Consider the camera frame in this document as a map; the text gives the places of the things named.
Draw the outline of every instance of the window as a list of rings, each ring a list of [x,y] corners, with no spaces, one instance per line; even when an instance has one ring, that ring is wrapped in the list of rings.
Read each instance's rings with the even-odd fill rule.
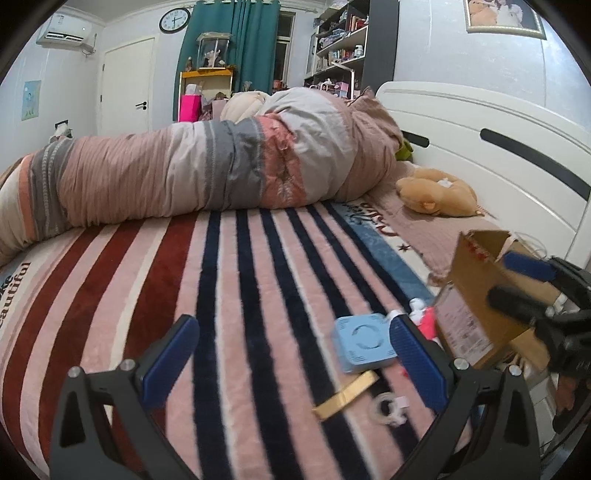
[[[295,14],[280,12],[277,24],[277,46],[275,48],[274,80],[287,81],[287,69],[290,62],[291,34],[293,32]]]

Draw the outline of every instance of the white wall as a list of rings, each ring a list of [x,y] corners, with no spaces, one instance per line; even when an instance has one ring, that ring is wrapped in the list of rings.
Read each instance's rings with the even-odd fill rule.
[[[160,31],[160,18],[170,10],[169,5],[135,12],[108,23],[102,34],[101,53],[120,47],[142,37],[155,37],[154,74],[152,77],[152,102],[150,114],[152,129],[169,126],[173,121],[174,89],[177,87],[175,72],[178,54],[183,44],[185,30],[173,34]]]
[[[547,40],[467,33],[463,0],[400,0],[394,80],[454,83],[544,106],[591,131],[591,87],[544,21]]]
[[[98,37],[102,27],[95,24]],[[20,157],[43,148],[54,124],[68,119],[75,137],[96,135],[98,54],[47,48],[36,32],[0,85],[0,172]],[[41,80],[39,116],[21,120],[24,83]]]
[[[159,8],[152,7],[133,12],[108,23],[102,33],[102,53],[138,38],[156,37],[154,46],[156,67],[152,78],[153,94],[150,105],[153,130],[167,127],[172,123],[174,89],[178,88],[175,72],[178,54],[186,32],[186,30],[181,30],[174,34],[163,34],[160,31],[158,26],[160,18],[170,8],[170,4],[165,4]],[[302,86],[306,76],[310,36],[317,14],[292,8],[282,8],[282,10],[292,11],[296,14],[287,82],[290,87]]]
[[[314,33],[314,19],[318,14],[282,8],[282,11],[295,12],[291,33],[290,63],[287,69],[287,86],[302,87],[308,66],[310,37]]]

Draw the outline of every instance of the wall clock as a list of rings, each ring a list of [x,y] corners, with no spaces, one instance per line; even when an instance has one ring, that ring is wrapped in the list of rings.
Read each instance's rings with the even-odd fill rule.
[[[163,33],[176,33],[187,26],[191,12],[186,8],[173,8],[160,19],[160,30]]]

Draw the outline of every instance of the poster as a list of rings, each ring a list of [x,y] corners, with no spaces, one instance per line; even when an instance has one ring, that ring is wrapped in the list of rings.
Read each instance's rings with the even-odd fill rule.
[[[21,120],[29,120],[39,116],[39,94],[41,93],[41,80],[25,82],[22,92],[22,117]]]
[[[546,39],[540,16],[526,0],[464,0],[468,33],[489,32]]]

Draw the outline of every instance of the teal curtain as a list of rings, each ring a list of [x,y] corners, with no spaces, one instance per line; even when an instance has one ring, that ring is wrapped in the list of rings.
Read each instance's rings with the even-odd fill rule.
[[[178,57],[174,85],[173,120],[177,119],[178,76],[187,59],[197,58],[197,37],[204,32],[231,33],[228,63],[236,65],[234,91],[242,90],[244,82],[252,82],[251,90],[271,93],[277,43],[277,22],[280,4],[262,0],[213,0],[197,2],[187,26]]]

